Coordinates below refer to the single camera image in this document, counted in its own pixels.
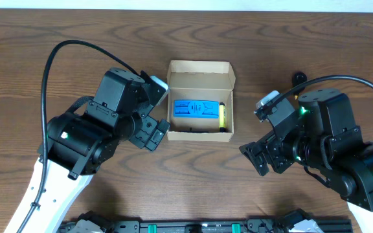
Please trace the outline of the blue whiteboard eraser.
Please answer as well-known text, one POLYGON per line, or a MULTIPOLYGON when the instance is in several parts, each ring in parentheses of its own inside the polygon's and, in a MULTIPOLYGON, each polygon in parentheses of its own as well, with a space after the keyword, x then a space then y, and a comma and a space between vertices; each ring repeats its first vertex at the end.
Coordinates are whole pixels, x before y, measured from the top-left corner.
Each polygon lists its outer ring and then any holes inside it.
POLYGON ((209 100, 175 100, 173 114, 183 118, 218 118, 219 103, 209 100))

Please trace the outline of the brown cardboard box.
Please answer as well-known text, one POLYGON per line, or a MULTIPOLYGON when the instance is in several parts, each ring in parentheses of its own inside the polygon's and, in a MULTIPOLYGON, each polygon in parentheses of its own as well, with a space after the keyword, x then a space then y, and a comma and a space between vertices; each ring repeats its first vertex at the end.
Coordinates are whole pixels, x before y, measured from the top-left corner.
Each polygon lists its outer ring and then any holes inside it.
POLYGON ((228 142, 234 135, 233 89, 236 81, 232 65, 227 61, 172 60, 167 81, 167 137, 171 141, 228 142), (223 102, 226 108, 227 131, 219 132, 219 118, 183 118, 173 114, 175 100, 209 100, 223 102), (203 130, 209 133, 179 133, 203 130))

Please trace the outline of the yellow highlighter pen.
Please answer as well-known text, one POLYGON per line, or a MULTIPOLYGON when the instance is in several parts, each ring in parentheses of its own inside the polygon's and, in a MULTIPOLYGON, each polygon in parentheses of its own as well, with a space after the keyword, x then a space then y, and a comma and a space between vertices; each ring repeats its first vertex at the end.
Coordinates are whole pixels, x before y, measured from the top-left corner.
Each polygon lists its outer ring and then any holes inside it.
POLYGON ((226 124, 226 108, 223 102, 219 104, 219 132, 225 133, 227 131, 226 124))

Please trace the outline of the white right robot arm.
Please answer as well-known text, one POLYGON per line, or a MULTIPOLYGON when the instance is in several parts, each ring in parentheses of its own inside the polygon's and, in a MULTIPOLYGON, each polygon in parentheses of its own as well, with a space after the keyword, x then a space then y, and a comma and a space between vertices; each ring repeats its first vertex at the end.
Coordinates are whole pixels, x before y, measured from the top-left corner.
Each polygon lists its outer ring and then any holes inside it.
POLYGON ((302 94, 299 108, 283 100, 267 115, 272 131, 240 146, 259 175, 298 163, 348 203, 363 232, 373 232, 373 142, 364 142, 346 94, 319 89, 302 94))

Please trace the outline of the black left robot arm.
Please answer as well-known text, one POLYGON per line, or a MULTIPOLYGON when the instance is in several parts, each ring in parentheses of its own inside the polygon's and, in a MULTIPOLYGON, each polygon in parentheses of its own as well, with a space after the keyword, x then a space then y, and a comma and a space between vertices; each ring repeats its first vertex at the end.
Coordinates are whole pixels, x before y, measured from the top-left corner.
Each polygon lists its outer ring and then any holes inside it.
POLYGON ((170 125, 150 116, 169 86, 145 72, 108 70, 96 95, 79 98, 47 124, 47 145, 6 232, 56 232, 65 214, 118 145, 154 151, 170 125))

